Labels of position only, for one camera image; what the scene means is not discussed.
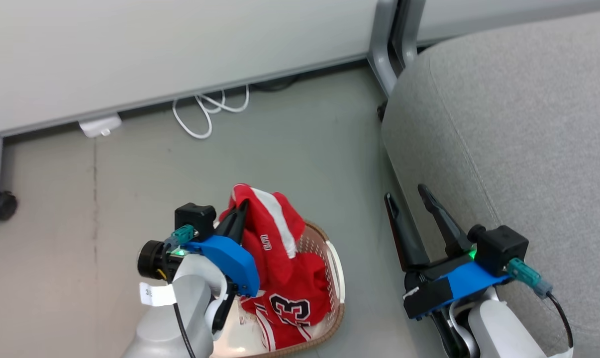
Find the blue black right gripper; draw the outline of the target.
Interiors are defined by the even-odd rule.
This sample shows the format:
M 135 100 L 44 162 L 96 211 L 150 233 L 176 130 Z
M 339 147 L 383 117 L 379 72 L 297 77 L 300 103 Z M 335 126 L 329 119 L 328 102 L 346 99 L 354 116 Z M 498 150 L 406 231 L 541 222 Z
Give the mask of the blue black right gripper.
M 508 274 L 499 277 L 491 275 L 475 262 L 477 252 L 472 251 L 473 243 L 452 215 L 426 185 L 418 184 L 418 193 L 437 224 L 445 242 L 446 255 L 452 259 L 425 267 L 430 263 L 429 256 L 409 208 L 400 207 L 395 195 L 387 192 L 385 206 L 400 267 L 407 272 L 407 278 L 414 279 L 403 296 L 405 312 L 409 319 L 414 320 L 511 279 Z

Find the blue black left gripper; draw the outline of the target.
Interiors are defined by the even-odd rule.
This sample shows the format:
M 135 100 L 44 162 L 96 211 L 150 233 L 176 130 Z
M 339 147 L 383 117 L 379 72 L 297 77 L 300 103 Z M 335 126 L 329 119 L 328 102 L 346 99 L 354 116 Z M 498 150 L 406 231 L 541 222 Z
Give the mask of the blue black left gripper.
M 233 283 L 233 292 L 244 297 L 255 297 L 261 281 L 254 257 L 243 247 L 249 201 L 232 207 L 220 219 L 214 235 L 204 242 L 187 242 L 182 246 L 168 249 L 168 271 L 176 270 L 188 254 L 198 254 L 209 259 Z M 158 270 L 163 269 L 164 242 L 150 240 L 145 243 L 138 255 L 138 272 L 144 278 L 163 278 Z

